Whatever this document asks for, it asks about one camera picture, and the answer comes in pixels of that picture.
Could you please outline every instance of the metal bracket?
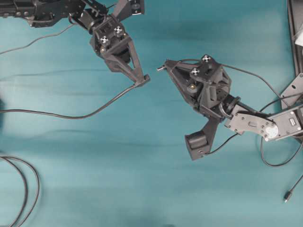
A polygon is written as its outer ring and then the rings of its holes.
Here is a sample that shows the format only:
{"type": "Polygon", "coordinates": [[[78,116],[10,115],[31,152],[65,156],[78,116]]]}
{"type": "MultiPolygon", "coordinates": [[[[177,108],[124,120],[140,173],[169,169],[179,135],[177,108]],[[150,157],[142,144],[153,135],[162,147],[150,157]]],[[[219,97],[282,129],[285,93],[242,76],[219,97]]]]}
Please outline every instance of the metal bracket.
{"type": "MultiPolygon", "coordinates": [[[[300,73],[291,84],[281,94],[282,97],[291,96],[297,93],[303,92],[303,73],[300,73]]],[[[290,106],[293,106],[301,96],[294,96],[291,98],[284,99],[290,106]]],[[[287,109],[288,106],[281,101],[282,109],[287,109]]]]}
{"type": "Polygon", "coordinates": [[[279,127],[279,134],[275,140],[285,139],[303,132],[300,122],[303,122],[303,105],[288,109],[279,114],[268,117],[279,127]]]}
{"type": "Polygon", "coordinates": [[[245,113],[236,113],[225,126],[239,135],[245,131],[254,132],[262,136],[265,141],[275,139],[279,132],[278,126],[274,122],[245,113]]]}

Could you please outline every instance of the silver metal bracket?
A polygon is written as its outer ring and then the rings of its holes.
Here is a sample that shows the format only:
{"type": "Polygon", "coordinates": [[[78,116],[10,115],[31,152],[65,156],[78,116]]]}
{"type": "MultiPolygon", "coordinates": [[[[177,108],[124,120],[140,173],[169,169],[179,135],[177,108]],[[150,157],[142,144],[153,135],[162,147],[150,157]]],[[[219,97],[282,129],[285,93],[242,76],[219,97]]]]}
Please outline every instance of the silver metal bracket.
{"type": "Polygon", "coordinates": [[[303,105],[267,118],[248,114],[246,111],[244,107],[236,105],[232,111],[232,119],[227,120],[225,126],[239,135],[245,131],[254,132],[265,141],[281,140],[303,133],[303,105]]]}
{"type": "Polygon", "coordinates": [[[279,133],[278,126],[274,122],[245,113],[236,113],[225,126],[239,135],[245,131],[254,132],[262,136],[265,141],[274,140],[279,133]]]}
{"type": "Polygon", "coordinates": [[[275,114],[268,117],[268,119],[275,122],[279,127],[279,134],[275,140],[303,133],[301,126],[301,122],[303,122],[303,105],[275,114]]]}

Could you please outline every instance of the screw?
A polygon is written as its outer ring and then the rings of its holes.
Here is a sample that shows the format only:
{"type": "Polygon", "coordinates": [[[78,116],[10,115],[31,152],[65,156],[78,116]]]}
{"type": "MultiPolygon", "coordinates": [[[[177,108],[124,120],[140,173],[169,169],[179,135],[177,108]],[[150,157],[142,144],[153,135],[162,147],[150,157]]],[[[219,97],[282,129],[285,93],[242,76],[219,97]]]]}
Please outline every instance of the screw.
{"type": "Polygon", "coordinates": [[[196,88],[196,86],[194,84],[189,85],[189,88],[194,90],[196,88]]]}

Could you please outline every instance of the teal tablecloth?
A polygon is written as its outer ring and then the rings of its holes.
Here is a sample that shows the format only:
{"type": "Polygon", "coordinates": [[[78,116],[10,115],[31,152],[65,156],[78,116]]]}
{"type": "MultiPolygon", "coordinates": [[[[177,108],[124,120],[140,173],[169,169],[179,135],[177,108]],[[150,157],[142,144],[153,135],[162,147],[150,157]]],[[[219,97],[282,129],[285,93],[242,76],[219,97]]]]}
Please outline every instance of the teal tablecloth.
{"type": "MultiPolygon", "coordinates": [[[[146,15],[131,17],[132,36],[151,82],[82,121],[9,113],[2,116],[4,154],[34,164],[42,178],[39,203],[25,227],[234,227],[302,226],[303,185],[282,197],[303,171],[302,154],[289,165],[265,166],[259,137],[245,133],[213,156],[190,160],[183,136],[206,118],[182,99],[166,72],[166,59],[213,56],[259,73],[278,91],[294,78],[286,4],[277,0],[146,0],[146,15]]],[[[0,49],[62,30],[1,19],[0,49]]],[[[131,81],[111,73],[78,27],[60,37],[0,56],[5,108],[88,114],[131,81]]],[[[275,95],[257,78],[227,70],[234,96],[259,109],[275,95]]],[[[276,105],[270,112],[278,111],[276,105]]],[[[214,147],[232,132],[220,126],[214,147]]],[[[266,144],[281,162],[298,147],[293,139],[266,144]]],[[[31,199],[34,179],[31,181],[31,199]]],[[[18,211],[19,176],[0,165],[0,225],[18,211]]]]}

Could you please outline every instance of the table surface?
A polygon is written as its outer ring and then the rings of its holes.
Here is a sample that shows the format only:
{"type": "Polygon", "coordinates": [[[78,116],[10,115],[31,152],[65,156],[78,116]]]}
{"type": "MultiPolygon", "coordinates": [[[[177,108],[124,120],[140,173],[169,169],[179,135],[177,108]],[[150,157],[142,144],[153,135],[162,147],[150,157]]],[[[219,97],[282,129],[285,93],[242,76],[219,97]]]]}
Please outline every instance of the table surface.
{"type": "MultiPolygon", "coordinates": [[[[112,0],[103,1],[109,5],[112,0]]],[[[207,119],[182,99],[166,72],[166,59],[213,56],[259,73],[282,92],[294,78],[286,4],[277,0],[146,0],[146,15],[124,25],[151,82],[81,121],[9,113],[1,117],[1,152],[24,158],[42,178],[41,198],[25,227],[233,227],[302,225],[303,185],[288,204],[284,193],[302,174],[302,154],[270,168],[260,159],[260,137],[245,133],[220,152],[192,162],[184,135],[207,119]]],[[[1,19],[0,50],[68,26],[45,29],[1,19]]],[[[73,27],[59,37],[0,56],[0,97],[5,108],[66,115],[88,114],[131,81],[111,73],[73,27]]],[[[227,69],[233,96],[260,109],[275,99],[255,77],[227,69]]],[[[268,109],[279,111],[279,104],[268,109]]],[[[214,148],[232,132],[220,125],[214,148]]],[[[299,144],[292,138],[266,144],[279,163],[299,144]]],[[[31,201],[35,181],[30,181],[31,201]]],[[[0,165],[0,226],[17,213],[19,176],[0,165]]]]}

